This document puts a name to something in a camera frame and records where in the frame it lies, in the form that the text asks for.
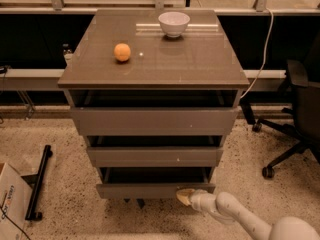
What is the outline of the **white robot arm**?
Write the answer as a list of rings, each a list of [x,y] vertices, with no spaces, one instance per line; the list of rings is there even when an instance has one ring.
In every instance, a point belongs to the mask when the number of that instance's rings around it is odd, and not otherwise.
[[[181,189],[176,196],[184,205],[206,212],[223,224],[238,222],[253,240],[320,240],[306,221],[287,216],[269,225],[227,192],[214,195],[201,189]]]

